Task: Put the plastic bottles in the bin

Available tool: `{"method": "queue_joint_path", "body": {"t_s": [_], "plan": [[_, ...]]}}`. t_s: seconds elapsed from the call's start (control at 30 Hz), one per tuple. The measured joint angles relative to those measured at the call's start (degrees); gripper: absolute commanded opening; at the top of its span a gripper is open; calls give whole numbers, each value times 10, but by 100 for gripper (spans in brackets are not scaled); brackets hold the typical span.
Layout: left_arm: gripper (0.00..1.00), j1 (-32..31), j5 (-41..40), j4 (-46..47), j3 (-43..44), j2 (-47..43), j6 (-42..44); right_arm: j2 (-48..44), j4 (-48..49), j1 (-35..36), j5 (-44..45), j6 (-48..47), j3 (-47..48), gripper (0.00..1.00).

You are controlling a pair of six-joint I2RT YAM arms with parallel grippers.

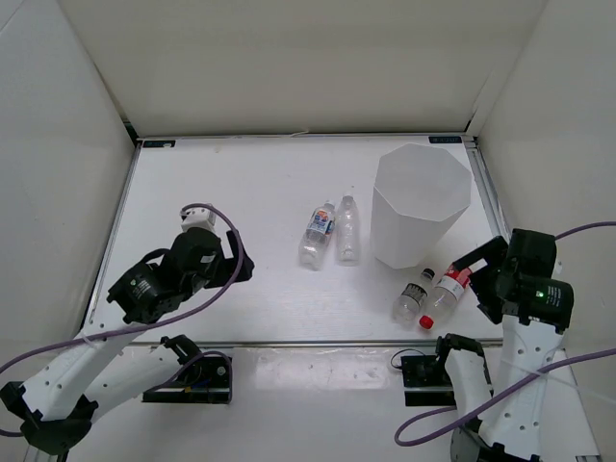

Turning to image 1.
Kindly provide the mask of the clear bottle black cap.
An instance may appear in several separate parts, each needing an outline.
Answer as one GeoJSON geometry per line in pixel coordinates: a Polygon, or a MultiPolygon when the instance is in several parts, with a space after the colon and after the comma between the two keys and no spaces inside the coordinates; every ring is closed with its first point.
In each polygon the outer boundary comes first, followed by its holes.
{"type": "Polygon", "coordinates": [[[425,268],[406,284],[393,306],[394,321],[410,328],[422,313],[424,303],[432,289],[434,270],[425,268]]]}

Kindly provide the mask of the clear bottle red cap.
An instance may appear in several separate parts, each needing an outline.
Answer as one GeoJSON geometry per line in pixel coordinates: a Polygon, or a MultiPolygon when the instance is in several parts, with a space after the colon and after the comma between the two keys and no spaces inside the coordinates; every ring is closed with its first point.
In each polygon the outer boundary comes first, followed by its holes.
{"type": "Polygon", "coordinates": [[[446,321],[454,312],[460,298],[465,293],[472,275],[470,268],[457,269],[450,265],[433,287],[426,302],[419,326],[431,330],[446,321]]]}

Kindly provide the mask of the clear bottle blue orange label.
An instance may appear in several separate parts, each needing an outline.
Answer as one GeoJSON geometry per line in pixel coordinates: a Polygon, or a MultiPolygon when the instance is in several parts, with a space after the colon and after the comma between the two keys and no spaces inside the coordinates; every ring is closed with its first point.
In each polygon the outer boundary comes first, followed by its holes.
{"type": "Polygon", "coordinates": [[[298,259],[302,266],[310,270],[321,268],[335,226],[335,203],[327,200],[314,210],[300,240],[298,259]]]}

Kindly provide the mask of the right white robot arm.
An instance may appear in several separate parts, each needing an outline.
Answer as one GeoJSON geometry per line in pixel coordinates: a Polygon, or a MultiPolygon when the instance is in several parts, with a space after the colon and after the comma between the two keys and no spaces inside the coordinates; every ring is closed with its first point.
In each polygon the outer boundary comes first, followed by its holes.
{"type": "Polygon", "coordinates": [[[553,235],[515,229],[454,262],[470,275],[479,310],[503,331],[500,364],[491,378],[480,344],[448,334],[439,340],[432,372],[453,386],[459,416],[470,419],[451,434],[453,461],[538,461],[540,420],[549,365],[570,326],[574,290],[553,279],[553,235]]]}

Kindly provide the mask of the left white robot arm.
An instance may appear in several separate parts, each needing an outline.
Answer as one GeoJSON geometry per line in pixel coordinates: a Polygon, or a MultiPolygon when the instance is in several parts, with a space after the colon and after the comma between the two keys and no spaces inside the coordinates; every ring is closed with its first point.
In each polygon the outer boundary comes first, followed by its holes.
{"type": "Polygon", "coordinates": [[[140,334],[175,322],[174,311],[199,291],[213,289],[220,298],[232,284],[251,278],[254,264],[238,231],[226,236],[231,257],[225,257],[220,237],[204,227],[188,228],[171,247],[144,255],[109,289],[107,301],[115,310],[94,316],[73,340],[56,344],[59,355],[37,374],[4,385],[1,400],[21,421],[17,436],[49,455],[64,455],[123,402],[205,379],[208,354],[185,335],[162,338],[122,373],[106,369],[140,334]]]}

